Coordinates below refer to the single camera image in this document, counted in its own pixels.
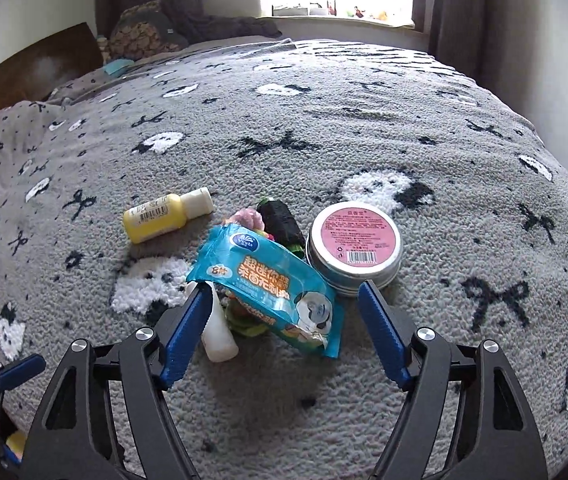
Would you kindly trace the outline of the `round tin pink lid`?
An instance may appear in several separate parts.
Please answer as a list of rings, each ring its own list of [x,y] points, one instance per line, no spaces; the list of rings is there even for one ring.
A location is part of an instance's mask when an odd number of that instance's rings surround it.
[[[361,202],[324,208],[313,220],[305,256],[341,296],[354,297],[361,284],[388,286],[398,275],[403,240],[384,211]]]

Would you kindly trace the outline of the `black rolled cloth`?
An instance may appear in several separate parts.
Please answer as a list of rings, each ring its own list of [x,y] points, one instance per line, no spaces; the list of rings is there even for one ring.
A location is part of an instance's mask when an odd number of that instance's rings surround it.
[[[258,203],[257,211],[261,214],[265,232],[271,234],[276,243],[302,258],[305,237],[288,206],[281,200],[263,198]]]

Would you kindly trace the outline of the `grey cat-pattern fleece blanket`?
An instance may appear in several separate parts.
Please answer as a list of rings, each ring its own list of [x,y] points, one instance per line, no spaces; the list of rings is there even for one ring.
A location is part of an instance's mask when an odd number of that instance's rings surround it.
[[[123,214],[207,188],[212,214],[140,244]],[[493,338],[568,463],[568,171],[534,125],[421,52],[252,41],[94,70],[0,110],[0,362],[55,367],[183,304],[212,226],[263,198],[303,230],[360,200],[404,244],[385,295],[474,346]]]

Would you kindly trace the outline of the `blue wet wipes pack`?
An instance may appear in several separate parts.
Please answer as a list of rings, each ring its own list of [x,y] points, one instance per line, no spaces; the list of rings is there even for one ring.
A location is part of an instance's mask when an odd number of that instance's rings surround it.
[[[216,226],[200,247],[190,282],[211,282],[291,346],[339,357],[342,306],[320,273],[292,252],[236,223]]]

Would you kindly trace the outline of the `yellow bottle white cap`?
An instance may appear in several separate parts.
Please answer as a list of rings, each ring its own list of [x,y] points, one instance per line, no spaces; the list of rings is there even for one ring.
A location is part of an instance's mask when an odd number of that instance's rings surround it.
[[[171,193],[127,209],[123,214],[123,226],[128,239],[133,244],[140,244],[182,229],[188,221],[213,211],[209,190],[196,188],[183,195]]]

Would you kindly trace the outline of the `dark brown right curtain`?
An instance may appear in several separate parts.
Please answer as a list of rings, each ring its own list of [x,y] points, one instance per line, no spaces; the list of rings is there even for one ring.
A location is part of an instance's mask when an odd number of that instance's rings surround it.
[[[415,30],[426,37],[427,52],[466,76],[479,73],[486,0],[413,0]]]

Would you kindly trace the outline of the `brown patterned pillow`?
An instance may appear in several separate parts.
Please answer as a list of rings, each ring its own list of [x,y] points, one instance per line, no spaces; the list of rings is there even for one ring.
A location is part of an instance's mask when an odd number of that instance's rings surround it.
[[[160,0],[148,1],[124,10],[108,38],[112,58],[139,61],[165,52],[177,52],[189,46],[179,34]]]

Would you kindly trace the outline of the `dark wooden headboard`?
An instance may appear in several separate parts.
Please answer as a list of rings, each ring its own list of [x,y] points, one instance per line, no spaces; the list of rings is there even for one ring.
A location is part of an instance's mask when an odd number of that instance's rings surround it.
[[[81,23],[56,32],[0,63],[0,110],[43,101],[52,90],[102,65],[93,32]]]

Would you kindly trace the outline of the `white tube yellow logo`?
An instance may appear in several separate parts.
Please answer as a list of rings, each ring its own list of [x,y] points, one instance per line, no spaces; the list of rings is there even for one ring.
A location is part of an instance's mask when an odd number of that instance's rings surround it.
[[[207,282],[212,296],[212,307],[206,324],[203,324],[203,308],[195,304],[192,321],[188,326],[201,328],[200,340],[208,359],[212,363],[222,363],[234,359],[239,349],[226,322],[218,292],[212,282]]]

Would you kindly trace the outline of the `teal small object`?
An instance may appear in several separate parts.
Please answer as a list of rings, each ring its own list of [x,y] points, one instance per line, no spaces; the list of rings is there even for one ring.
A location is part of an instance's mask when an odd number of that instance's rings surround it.
[[[102,69],[108,76],[119,77],[133,65],[134,61],[132,60],[128,60],[127,58],[118,58],[117,60],[106,63],[102,66]]]

